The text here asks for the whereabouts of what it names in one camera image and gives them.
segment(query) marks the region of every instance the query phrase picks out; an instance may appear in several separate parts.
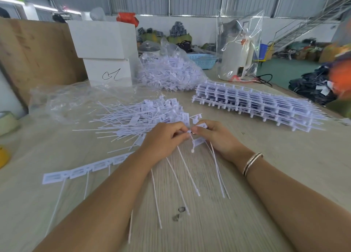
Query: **green floor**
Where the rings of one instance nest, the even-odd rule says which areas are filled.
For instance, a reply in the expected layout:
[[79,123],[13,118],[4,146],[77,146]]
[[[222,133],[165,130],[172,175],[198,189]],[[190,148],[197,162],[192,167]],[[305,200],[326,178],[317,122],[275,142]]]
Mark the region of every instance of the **green floor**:
[[307,60],[288,60],[273,58],[258,66],[257,75],[272,74],[272,82],[287,89],[289,81],[301,77],[304,73],[312,72],[319,67],[317,62]]

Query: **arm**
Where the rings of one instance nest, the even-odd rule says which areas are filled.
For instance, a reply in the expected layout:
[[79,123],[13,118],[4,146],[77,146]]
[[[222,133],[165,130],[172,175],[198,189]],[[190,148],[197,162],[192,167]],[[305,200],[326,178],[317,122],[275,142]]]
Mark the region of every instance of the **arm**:
[[[220,122],[202,120],[208,129],[191,130],[209,140],[242,173],[254,152]],[[351,251],[351,214],[321,194],[258,158],[247,173],[250,186],[300,252]]]
[[86,200],[79,204],[33,252],[116,251],[124,238],[134,201],[151,168],[190,136],[182,122],[159,123]]

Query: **silver bracelet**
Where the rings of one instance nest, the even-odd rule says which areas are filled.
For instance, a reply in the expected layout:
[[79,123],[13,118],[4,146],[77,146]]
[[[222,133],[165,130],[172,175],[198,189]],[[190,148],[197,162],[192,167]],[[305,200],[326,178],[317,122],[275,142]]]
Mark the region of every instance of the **silver bracelet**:
[[247,164],[246,164],[246,166],[245,166],[245,168],[243,170],[243,176],[244,177],[246,177],[246,174],[248,173],[248,170],[251,167],[251,165],[254,163],[254,161],[256,161],[258,159],[258,157],[260,157],[260,156],[263,157],[263,154],[261,152],[254,154],[250,158],[250,160],[248,160],[248,162],[247,162]]

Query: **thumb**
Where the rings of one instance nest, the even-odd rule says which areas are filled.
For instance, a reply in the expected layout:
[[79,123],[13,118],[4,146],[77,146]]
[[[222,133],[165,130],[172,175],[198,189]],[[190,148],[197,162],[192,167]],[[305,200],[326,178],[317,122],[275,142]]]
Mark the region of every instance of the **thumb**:
[[213,137],[213,131],[203,128],[201,126],[194,126],[191,128],[191,131],[196,134],[196,135],[200,135],[202,137],[204,137],[205,139],[211,140],[211,138]]
[[172,138],[172,141],[175,146],[178,146],[179,144],[181,144],[182,142],[186,141],[189,138],[190,138],[190,133],[183,133]]

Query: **fluorescent light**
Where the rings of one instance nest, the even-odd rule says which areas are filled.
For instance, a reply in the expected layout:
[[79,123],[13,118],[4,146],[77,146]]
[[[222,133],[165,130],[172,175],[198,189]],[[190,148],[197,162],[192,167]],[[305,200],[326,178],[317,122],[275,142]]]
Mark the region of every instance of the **fluorescent light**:
[[69,9],[65,9],[64,11],[67,12],[67,13],[72,13],[72,14],[77,14],[77,15],[81,15],[82,14],[81,12],[74,11],[74,10],[69,10]]
[[56,8],[48,7],[48,6],[34,5],[34,7],[42,10],[48,10],[48,11],[54,11],[54,12],[58,11]]
[[24,5],[24,2],[17,1],[17,0],[0,0],[0,1],[9,2],[13,4],[18,4],[18,5]]

